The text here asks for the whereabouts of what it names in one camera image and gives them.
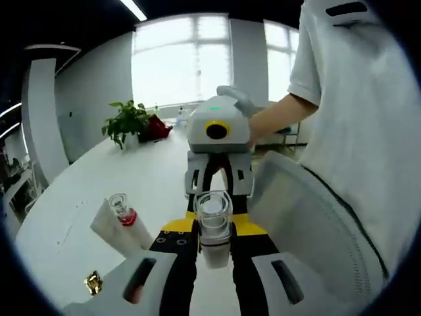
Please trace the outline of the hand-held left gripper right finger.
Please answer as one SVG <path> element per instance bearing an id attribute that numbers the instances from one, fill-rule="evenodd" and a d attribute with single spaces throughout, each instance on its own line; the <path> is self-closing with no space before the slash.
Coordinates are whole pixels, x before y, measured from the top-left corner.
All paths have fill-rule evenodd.
<path id="1" fill-rule="evenodd" d="M 246 214 L 233 216 L 232 259 L 242 315 L 332 314 L 332 296 L 320 276 L 290 253 L 280 253 Z"/>

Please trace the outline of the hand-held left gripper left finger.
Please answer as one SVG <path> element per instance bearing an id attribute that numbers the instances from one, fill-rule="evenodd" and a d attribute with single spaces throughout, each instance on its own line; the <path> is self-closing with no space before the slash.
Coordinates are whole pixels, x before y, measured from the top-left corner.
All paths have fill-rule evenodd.
<path id="1" fill-rule="evenodd" d="M 104 278 L 101 291 L 70 303 L 65 315 L 188 315 L 197 275 L 197 222 L 162 227 L 148 250 L 127 258 Z"/>

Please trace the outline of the person's right hand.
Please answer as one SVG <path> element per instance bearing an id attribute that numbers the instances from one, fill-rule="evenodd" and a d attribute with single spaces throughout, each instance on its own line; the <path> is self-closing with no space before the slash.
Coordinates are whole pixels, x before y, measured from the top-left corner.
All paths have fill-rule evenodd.
<path id="1" fill-rule="evenodd" d="M 271 131 L 269 129 L 264 111 L 254 114 L 251 118 L 248 119 L 248 123 L 250 136 L 247 145 L 249 149 L 252 149 L 257 141 L 267 137 Z"/>

